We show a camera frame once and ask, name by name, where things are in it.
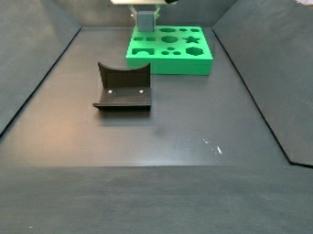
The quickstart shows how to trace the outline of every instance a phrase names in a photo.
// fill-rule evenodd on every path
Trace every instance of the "green shape sorter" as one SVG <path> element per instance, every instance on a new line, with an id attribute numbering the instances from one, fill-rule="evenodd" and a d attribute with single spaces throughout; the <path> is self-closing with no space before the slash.
<path id="1" fill-rule="evenodd" d="M 201 27 L 157 26 L 149 33 L 136 27 L 126 59 L 130 68 L 150 63 L 154 74 L 209 75 L 213 63 Z"/>

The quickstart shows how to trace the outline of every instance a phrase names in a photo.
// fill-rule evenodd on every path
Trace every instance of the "black bracket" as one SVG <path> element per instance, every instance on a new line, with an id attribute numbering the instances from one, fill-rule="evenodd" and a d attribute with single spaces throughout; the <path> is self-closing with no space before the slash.
<path id="1" fill-rule="evenodd" d="M 137 69 L 113 69 L 98 63 L 104 81 L 100 103 L 106 108 L 150 108 L 150 64 Z"/>

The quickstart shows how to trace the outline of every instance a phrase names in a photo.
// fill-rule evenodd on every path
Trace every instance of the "gray wall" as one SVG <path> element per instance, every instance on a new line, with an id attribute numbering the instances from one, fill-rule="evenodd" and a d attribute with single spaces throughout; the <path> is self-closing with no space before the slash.
<path id="1" fill-rule="evenodd" d="M 239 0 L 215 26 L 291 160 L 313 165 L 313 11 Z"/>
<path id="2" fill-rule="evenodd" d="M 0 133 L 37 89 L 79 24 L 51 0 L 0 0 Z"/>
<path id="3" fill-rule="evenodd" d="M 85 27 L 132 27 L 128 6 L 110 0 L 54 0 Z M 164 6 L 160 25 L 200 25 L 212 27 L 237 0 L 180 0 Z"/>

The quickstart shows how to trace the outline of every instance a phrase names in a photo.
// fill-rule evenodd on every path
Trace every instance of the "circular hole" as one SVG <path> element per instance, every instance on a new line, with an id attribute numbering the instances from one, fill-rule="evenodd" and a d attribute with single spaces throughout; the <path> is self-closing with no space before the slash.
<path id="1" fill-rule="evenodd" d="M 174 28 L 162 28 L 161 31 L 165 32 L 165 33 L 173 33 L 177 30 Z"/>
<path id="2" fill-rule="evenodd" d="M 162 37 L 162 41 L 166 43 L 174 43 L 178 41 L 178 38 L 173 36 L 166 36 L 166 37 Z"/>

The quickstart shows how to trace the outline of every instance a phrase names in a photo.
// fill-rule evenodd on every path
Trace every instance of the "star-shaped hole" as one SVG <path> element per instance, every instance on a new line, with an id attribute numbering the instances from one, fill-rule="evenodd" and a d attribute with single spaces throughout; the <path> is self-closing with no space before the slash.
<path id="1" fill-rule="evenodd" d="M 186 43 L 197 43 L 200 44 L 200 39 L 201 38 L 196 38 L 196 37 L 188 37 L 188 38 L 184 38 L 186 40 Z"/>

